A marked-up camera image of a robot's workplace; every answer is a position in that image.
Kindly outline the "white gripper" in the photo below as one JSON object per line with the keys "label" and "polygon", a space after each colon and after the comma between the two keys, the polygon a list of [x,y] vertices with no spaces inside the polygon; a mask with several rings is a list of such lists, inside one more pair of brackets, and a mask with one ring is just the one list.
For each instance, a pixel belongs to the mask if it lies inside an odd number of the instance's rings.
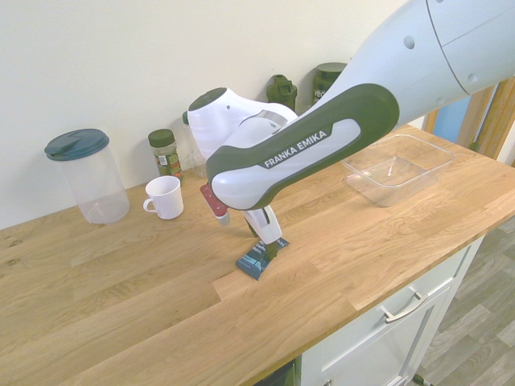
{"label": "white gripper", "polygon": [[266,248],[266,259],[273,260],[278,254],[278,239],[282,229],[272,207],[244,211],[248,227],[254,237],[260,238]]}

